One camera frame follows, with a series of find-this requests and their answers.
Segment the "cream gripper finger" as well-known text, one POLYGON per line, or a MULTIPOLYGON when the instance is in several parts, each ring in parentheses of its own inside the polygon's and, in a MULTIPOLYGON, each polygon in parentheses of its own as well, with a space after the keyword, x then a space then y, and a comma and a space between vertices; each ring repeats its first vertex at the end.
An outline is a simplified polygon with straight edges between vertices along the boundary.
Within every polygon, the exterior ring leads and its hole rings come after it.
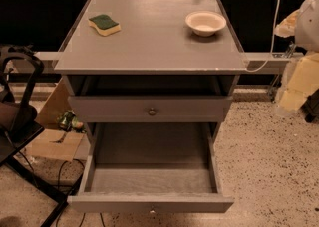
POLYGON ((296 113, 319 89, 319 53, 309 52, 293 59, 285 68, 275 98, 275 113, 282 117, 296 113))

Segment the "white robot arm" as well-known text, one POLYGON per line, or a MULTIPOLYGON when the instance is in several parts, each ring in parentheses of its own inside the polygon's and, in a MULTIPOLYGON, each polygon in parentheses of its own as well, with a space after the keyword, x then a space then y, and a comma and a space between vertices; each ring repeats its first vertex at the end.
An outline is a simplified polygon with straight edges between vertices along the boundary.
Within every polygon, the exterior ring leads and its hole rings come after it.
POLYGON ((276 36, 295 37, 295 45, 307 51, 285 68, 276 96, 276 113, 288 116, 299 110, 319 89, 319 0, 305 0, 300 8, 275 27, 276 36))

